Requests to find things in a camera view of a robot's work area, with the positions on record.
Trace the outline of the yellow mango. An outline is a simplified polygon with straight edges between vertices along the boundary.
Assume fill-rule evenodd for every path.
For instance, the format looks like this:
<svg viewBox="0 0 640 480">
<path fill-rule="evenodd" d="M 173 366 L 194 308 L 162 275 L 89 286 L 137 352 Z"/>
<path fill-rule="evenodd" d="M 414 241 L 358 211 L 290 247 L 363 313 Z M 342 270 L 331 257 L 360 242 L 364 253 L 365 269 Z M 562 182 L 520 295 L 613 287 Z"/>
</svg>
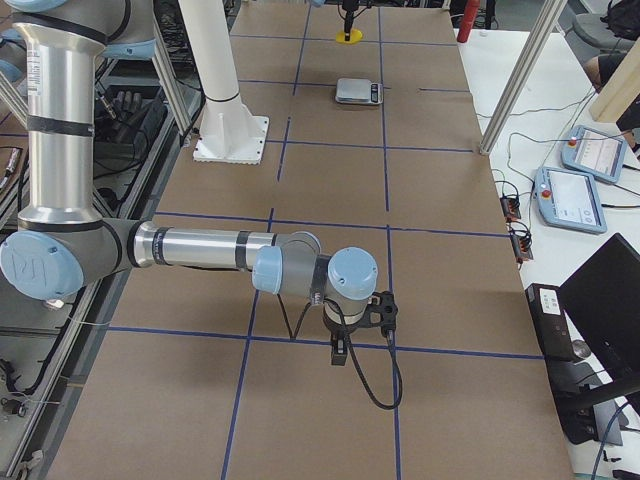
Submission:
<svg viewBox="0 0 640 480">
<path fill-rule="evenodd" d="M 349 33 L 340 31 L 336 34 L 335 40 L 340 44 L 353 45 L 360 42 L 363 38 L 363 33 L 357 28 L 352 28 Z"/>
</svg>

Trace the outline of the silver electronic kitchen scale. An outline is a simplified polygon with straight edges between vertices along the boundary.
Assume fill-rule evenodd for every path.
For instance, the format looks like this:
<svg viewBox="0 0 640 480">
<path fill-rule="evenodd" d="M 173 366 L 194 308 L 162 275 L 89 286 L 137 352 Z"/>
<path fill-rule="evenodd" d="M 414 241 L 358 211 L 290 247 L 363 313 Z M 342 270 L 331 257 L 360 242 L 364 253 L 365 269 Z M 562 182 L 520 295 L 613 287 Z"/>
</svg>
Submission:
<svg viewBox="0 0 640 480">
<path fill-rule="evenodd" d="M 335 101 L 351 105 L 381 105 L 383 85 L 368 79 L 340 78 L 336 83 Z"/>
</svg>

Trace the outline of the red cylinder bottle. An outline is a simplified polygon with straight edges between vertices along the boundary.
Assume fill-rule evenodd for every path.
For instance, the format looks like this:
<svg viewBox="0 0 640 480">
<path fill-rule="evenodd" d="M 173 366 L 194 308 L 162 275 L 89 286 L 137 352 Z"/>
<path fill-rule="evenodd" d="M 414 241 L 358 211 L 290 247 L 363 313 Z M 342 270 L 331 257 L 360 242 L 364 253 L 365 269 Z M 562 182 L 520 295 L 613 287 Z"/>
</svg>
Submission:
<svg viewBox="0 0 640 480">
<path fill-rule="evenodd" d="M 462 20 L 459 24 L 457 42 L 466 43 L 470 33 L 474 27 L 478 10 L 480 8 L 479 0 L 468 0 L 465 4 Z"/>
</svg>

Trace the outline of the near orange circuit board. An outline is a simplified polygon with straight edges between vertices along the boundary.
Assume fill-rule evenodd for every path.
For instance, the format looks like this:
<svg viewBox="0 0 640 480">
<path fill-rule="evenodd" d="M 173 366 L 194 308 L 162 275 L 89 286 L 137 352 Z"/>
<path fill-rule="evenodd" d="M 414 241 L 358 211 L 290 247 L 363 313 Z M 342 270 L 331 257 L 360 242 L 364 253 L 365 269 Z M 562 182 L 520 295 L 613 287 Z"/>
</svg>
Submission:
<svg viewBox="0 0 640 480">
<path fill-rule="evenodd" d="M 522 222 L 513 221 L 508 224 L 508 231 L 516 262 L 522 264 L 532 260 L 532 234 L 530 229 Z"/>
</svg>

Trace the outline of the orange circuit board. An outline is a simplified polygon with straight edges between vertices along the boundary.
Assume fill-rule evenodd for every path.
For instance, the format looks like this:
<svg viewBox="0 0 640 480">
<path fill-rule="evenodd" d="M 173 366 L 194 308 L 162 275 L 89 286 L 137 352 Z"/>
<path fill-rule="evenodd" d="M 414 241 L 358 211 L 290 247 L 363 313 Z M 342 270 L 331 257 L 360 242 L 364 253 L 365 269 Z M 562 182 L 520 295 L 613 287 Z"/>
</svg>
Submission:
<svg viewBox="0 0 640 480">
<path fill-rule="evenodd" d="M 516 262 L 522 264 L 532 260 L 532 234 L 530 229 L 522 222 L 513 221 L 508 224 L 508 231 Z"/>
<path fill-rule="evenodd" d="M 520 193 L 517 187 L 506 180 L 500 181 L 501 195 L 500 205 L 505 220 L 510 222 L 521 219 L 520 213 Z"/>
</svg>

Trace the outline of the black mini computer box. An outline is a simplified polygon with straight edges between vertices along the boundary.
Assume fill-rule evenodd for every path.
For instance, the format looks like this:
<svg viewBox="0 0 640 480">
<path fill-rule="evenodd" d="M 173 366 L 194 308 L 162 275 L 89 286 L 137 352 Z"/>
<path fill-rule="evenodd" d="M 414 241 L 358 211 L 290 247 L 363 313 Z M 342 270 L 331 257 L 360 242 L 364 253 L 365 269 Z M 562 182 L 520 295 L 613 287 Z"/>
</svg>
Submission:
<svg viewBox="0 0 640 480">
<path fill-rule="evenodd" d="M 577 362 L 559 288 L 532 283 L 526 288 L 525 295 L 543 356 L 550 360 Z"/>
</svg>

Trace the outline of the far orange circuit board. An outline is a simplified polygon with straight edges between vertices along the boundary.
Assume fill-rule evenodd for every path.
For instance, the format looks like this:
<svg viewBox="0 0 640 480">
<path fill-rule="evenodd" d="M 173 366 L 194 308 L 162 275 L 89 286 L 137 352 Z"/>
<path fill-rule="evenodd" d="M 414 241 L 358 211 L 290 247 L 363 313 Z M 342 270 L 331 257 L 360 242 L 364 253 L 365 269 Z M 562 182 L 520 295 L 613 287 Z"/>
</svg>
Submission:
<svg viewBox="0 0 640 480">
<path fill-rule="evenodd" d="M 500 205 L 505 220 L 510 222 L 521 219 L 520 213 L 520 193 L 517 187 L 506 180 L 500 181 L 501 195 Z"/>
</svg>

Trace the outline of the blue tape strip crosswise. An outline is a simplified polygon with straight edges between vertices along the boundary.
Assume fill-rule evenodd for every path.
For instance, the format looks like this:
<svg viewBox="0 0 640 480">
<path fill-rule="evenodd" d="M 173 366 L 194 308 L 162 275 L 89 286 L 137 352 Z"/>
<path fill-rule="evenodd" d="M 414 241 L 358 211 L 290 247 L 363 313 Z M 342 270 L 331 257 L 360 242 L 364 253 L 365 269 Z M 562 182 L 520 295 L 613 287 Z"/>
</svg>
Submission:
<svg viewBox="0 0 640 480">
<path fill-rule="evenodd" d="M 168 336 L 181 336 L 181 337 L 215 338 L 215 339 L 223 339 L 223 340 L 250 340 L 252 342 L 276 343 L 276 344 L 297 344 L 297 345 L 316 345 L 316 346 L 329 346 L 330 344 L 329 341 L 314 340 L 314 339 L 290 340 L 290 339 L 285 339 L 280 337 L 271 337 L 271 336 L 248 336 L 248 335 L 239 335 L 239 334 L 224 334 L 224 333 L 214 333 L 214 332 L 198 332 L 198 331 L 169 330 L 169 329 L 126 327 L 126 326 L 110 326 L 110 327 L 107 327 L 107 331 L 119 332 L 119 333 L 141 333 L 141 334 L 168 335 Z M 413 347 L 413 346 L 396 346 L 396 350 L 400 352 L 454 355 L 454 356 L 478 357 L 478 358 L 485 357 L 485 358 L 533 360 L 533 361 L 544 360 L 544 357 L 542 355 L 483 352 L 483 351 L 476 351 L 476 350 L 439 349 L 439 348 L 426 348 L 426 347 Z"/>
</svg>

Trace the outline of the seated person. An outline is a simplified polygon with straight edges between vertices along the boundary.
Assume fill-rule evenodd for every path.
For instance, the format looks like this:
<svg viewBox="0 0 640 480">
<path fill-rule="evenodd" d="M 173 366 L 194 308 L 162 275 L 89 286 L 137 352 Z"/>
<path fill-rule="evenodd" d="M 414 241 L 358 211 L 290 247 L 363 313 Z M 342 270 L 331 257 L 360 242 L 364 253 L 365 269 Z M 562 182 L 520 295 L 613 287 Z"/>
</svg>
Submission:
<svg viewBox="0 0 640 480">
<path fill-rule="evenodd" d="M 635 42 L 639 38 L 639 2 L 610 1 L 600 21 L 616 38 Z M 585 64 L 585 72 L 596 92 L 606 85 L 625 56 L 625 53 L 605 53 Z"/>
</svg>

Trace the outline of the near blue teach pendant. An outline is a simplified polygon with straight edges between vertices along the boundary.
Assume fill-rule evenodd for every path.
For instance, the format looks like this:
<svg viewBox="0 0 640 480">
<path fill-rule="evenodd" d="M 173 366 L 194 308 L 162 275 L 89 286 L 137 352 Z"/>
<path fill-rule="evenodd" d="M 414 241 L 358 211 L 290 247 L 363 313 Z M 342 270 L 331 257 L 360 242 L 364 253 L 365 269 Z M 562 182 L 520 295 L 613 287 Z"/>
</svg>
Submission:
<svg viewBox="0 0 640 480">
<path fill-rule="evenodd" d="M 552 227 L 603 234 L 607 224 L 594 177 L 585 172 L 540 167 L 534 197 L 543 221 Z"/>
</svg>

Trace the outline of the blue teach pendant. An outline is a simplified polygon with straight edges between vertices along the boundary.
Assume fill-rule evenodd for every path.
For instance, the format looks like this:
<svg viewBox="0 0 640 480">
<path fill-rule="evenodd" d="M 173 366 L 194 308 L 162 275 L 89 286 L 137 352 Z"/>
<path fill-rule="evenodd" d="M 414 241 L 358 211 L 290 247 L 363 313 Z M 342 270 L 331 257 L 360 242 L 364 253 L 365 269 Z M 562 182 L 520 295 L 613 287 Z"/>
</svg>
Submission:
<svg viewBox="0 0 640 480">
<path fill-rule="evenodd" d="M 543 221 L 552 227 L 603 234 L 607 224 L 594 177 L 585 172 L 540 167 L 534 197 Z"/>
<path fill-rule="evenodd" d="M 569 169 L 589 173 L 607 184 L 615 184 L 621 175 L 627 146 L 620 135 L 578 125 L 570 130 L 568 140 L 562 146 L 561 162 Z"/>
</svg>

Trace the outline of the black monitor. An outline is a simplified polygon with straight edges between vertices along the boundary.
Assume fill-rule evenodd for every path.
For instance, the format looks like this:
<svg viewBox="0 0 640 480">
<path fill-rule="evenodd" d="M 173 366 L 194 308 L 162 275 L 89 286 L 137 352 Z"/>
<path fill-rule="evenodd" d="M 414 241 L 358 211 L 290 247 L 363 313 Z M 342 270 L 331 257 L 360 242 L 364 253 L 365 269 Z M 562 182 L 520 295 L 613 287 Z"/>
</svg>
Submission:
<svg viewBox="0 0 640 480">
<path fill-rule="evenodd" d="M 621 234 L 561 284 L 560 300 L 611 378 L 639 371 L 639 253 Z"/>
</svg>

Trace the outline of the far blue teach pendant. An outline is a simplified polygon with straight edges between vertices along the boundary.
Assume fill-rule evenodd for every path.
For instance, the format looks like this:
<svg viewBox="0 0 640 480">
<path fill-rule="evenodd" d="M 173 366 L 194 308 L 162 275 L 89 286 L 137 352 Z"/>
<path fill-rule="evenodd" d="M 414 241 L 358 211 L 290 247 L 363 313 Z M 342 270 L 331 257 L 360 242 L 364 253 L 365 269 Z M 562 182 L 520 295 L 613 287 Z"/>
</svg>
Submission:
<svg viewBox="0 0 640 480">
<path fill-rule="evenodd" d="M 561 162 L 569 169 L 589 173 L 607 184 L 615 184 L 621 175 L 627 146 L 620 135 L 578 125 L 570 130 L 568 140 L 562 146 Z"/>
</svg>

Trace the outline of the wooden board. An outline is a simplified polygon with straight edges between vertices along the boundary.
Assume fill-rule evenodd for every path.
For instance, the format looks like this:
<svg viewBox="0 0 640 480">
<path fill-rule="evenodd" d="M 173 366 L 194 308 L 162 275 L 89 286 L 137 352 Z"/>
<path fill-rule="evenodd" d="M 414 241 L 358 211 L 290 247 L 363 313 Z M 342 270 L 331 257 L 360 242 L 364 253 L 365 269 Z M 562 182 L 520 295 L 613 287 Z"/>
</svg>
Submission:
<svg viewBox="0 0 640 480">
<path fill-rule="evenodd" d="M 589 108 L 592 119 L 600 123 L 615 123 L 638 97 L 639 40 L 628 51 Z"/>
</svg>

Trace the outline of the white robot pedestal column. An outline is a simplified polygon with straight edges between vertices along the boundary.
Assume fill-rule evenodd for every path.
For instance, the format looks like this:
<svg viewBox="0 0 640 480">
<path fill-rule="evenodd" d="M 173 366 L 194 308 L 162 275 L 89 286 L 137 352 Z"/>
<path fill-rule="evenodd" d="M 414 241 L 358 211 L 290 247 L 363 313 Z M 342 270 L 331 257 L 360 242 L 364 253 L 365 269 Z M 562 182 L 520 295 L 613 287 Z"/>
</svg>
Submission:
<svg viewBox="0 0 640 480">
<path fill-rule="evenodd" d="M 221 1 L 179 2 L 205 97 L 193 158 L 200 162 L 261 162 L 269 119 L 244 104 Z"/>
</svg>

